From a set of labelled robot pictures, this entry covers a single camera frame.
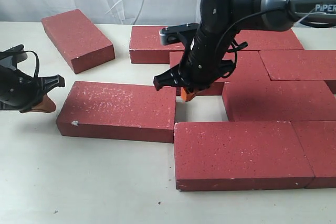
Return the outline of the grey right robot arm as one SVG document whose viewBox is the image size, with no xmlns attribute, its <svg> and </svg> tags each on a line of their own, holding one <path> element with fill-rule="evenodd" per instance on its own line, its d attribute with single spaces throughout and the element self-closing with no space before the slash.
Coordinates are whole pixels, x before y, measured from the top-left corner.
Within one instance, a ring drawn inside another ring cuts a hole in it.
<svg viewBox="0 0 336 224">
<path fill-rule="evenodd" d="M 199 23 L 162 28 L 161 44 L 182 43 L 180 62 L 157 75 L 153 84 L 179 87 L 184 101 L 192 100 L 216 80 L 228 78 L 237 60 L 226 60 L 226 53 L 237 54 L 247 43 L 238 43 L 242 30 L 287 31 L 296 23 L 313 28 L 335 26 L 335 0 L 201 0 Z"/>
</svg>

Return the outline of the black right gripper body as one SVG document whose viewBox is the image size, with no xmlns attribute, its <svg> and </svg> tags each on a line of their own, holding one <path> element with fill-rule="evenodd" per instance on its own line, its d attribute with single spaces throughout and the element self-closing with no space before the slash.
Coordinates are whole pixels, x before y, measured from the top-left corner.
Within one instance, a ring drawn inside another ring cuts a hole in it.
<svg viewBox="0 0 336 224">
<path fill-rule="evenodd" d="M 235 70 L 235 60 L 223 59 L 227 51 L 236 50 L 232 0 L 201 0 L 200 14 L 196 34 L 184 46 L 179 64 L 154 77 L 156 90 L 185 87 L 197 94 Z"/>
</svg>

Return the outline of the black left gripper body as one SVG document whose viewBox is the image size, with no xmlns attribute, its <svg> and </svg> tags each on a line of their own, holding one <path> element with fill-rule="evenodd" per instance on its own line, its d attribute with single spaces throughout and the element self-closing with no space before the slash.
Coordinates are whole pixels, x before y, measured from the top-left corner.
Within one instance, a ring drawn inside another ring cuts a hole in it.
<svg viewBox="0 0 336 224">
<path fill-rule="evenodd" d="M 1 66 L 1 110 L 30 112 L 49 91 L 64 86 L 65 80 L 60 75 L 34 78 L 18 69 Z"/>
</svg>

